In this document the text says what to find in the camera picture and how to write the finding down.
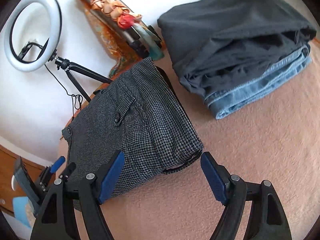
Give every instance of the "folded black garment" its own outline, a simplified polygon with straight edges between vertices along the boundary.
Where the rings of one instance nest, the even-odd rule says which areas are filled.
[[[62,134],[69,145],[68,163],[76,163],[68,181],[97,171],[116,150],[124,153],[124,167],[112,196],[159,173],[187,167],[203,149],[165,72],[150,57],[100,90]],[[80,210],[78,201],[74,207]]]
[[[283,0],[201,0],[158,19],[180,83],[206,98],[260,77],[316,35]]]

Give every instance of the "power cord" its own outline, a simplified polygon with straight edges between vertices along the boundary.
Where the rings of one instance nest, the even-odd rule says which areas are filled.
[[[81,111],[81,105],[82,105],[82,101],[83,101],[83,96],[82,95],[75,95],[75,94],[69,94],[67,89],[61,84],[61,82],[56,78],[56,76],[48,69],[47,65],[44,64],[45,68],[47,69],[47,71],[49,71],[49,73],[55,78],[56,81],[58,81],[58,83],[63,87],[63,89],[66,91],[67,95],[70,96],[72,98],[72,120],[75,118],[75,109]]]

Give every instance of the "tripod leg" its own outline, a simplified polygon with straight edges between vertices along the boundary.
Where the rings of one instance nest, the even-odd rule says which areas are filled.
[[[79,82],[76,80],[76,78],[72,75],[72,73],[69,70],[66,70],[66,74],[68,76],[68,78],[71,80],[71,82],[75,85],[75,87],[79,90],[79,92],[81,93],[81,95],[83,95],[83,97],[90,102],[91,98],[88,96],[88,94],[84,91],[84,89],[82,88],[82,86],[79,84]]]
[[[69,69],[73,70],[75,72],[78,72],[78,73],[80,73],[82,75],[85,75],[87,77],[90,77],[90,78],[93,78],[95,80],[98,80],[98,81],[100,81],[102,83],[110,84],[112,82],[111,79],[106,78],[106,77],[104,77],[104,76],[102,76],[102,75],[100,75],[100,74],[98,74],[98,73],[96,73],[96,72],[94,72],[94,71],[92,71],[92,70],[90,70],[88,68],[85,68],[85,67],[83,67],[81,65],[78,65],[77,63],[74,63],[74,62],[70,62],[69,63]]]

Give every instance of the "houndstooth fabric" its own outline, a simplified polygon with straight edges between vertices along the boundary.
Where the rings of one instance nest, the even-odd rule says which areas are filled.
[[[68,181],[97,171],[116,150],[125,154],[112,196],[186,163],[203,149],[151,58],[137,63],[101,90],[62,134],[69,144],[68,163],[76,163]],[[80,210],[78,201],[75,208]]]

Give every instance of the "light blue denim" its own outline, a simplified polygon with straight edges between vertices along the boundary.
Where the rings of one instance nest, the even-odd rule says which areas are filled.
[[[205,98],[204,103],[216,119],[222,119],[243,106],[263,98],[300,73],[311,62],[309,53],[309,45],[304,45],[274,63],[261,77],[232,90],[214,92]]]

